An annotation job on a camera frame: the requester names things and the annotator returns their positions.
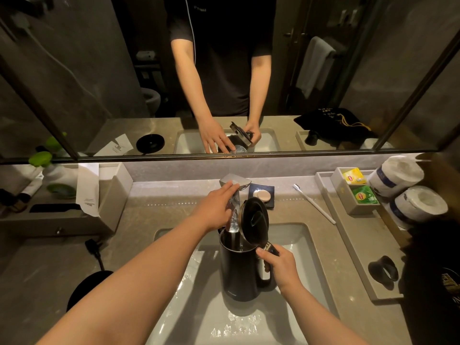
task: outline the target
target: hand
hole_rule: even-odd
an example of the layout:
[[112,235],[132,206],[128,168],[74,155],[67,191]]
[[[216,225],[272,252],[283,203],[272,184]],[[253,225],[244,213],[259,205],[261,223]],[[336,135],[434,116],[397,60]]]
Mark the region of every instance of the hand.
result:
[[253,138],[251,139],[252,145],[256,145],[257,142],[262,138],[262,134],[259,130],[259,122],[258,121],[251,121],[249,120],[246,123],[246,126],[243,128],[244,132],[251,131],[254,133]]
[[278,250],[279,257],[262,248],[257,248],[256,253],[261,259],[273,265],[276,284],[284,296],[290,290],[301,287],[302,282],[297,273],[294,255],[280,245],[273,244],[273,246]]
[[204,226],[206,232],[226,225],[232,215],[227,203],[239,187],[239,184],[232,185],[229,181],[220,189],[211,191],[198,203],[191,216]]
[[228,154],[226,145],[230,150],[235,151],[235,146],[230,139],[225,135],[222,126],[215,121],[212,117],[208,117],[198,122],[198,128],[200,129],[201,141],[203,141],[204,151],[210,154],[209,147],[213,154],[217,154],[216,143],[224,154]]

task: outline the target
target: gold drawstring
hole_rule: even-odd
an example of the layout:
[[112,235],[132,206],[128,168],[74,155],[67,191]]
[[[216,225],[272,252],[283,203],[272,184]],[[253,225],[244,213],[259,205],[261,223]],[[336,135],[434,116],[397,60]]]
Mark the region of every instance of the gold drawstring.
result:
[[342,125],[347,126],[347,127],[365,127],[369,131],[372,131],[369,127],[367,127],[364,123],[362,122],[355,122],[352,125],[349,125],[348,122],[345,120],[345,116],[342,114],[337,114],[337,116],[342,116]]

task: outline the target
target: gray towel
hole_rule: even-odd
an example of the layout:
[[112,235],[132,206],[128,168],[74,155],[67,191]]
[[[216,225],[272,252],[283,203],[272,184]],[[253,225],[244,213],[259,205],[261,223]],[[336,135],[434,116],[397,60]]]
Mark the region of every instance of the gray towel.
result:
[[310,40],[296,83],[296,87],[302,90],[306,99],[314,87],[323,89],[334,63],[332,58],[334,53],[335,49],[318,36]]

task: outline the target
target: kettle handle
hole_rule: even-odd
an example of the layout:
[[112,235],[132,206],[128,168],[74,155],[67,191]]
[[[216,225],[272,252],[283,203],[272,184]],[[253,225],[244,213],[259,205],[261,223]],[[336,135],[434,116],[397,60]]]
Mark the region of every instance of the kettle handle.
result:
[[[276,250],[275,247],[273,247],[273,244],[270,242],[267,242],[265,245],[264,249],[271,254],[274,254],[276,256],[280,256],[278,250]],[[273,289],[276,288],[276,281],[275,281],[275,276],[273,275],[273,265],[270,265],[270,278],[268,280],[263,280],[260,278],[259,272],[256,271],[256,279],[257,279],[257,288],[261,292],[271,292]]]

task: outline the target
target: green bottle cap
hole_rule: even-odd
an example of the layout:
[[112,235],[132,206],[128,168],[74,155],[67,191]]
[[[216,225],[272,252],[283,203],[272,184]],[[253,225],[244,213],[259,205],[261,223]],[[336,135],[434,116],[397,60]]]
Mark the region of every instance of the green bottle cap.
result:
[[29,158],[29,163],[34,167],[48,167],[51,164],[52,158],[53,155],[50,152],[40,151]]
[[[67,135],[66,132],[62,132],[62,135],[65,137]],[[47,148],[52,153],[55,153],[62,149],[62,145],[54,137],[49,137],[45,142],[45,148]]]

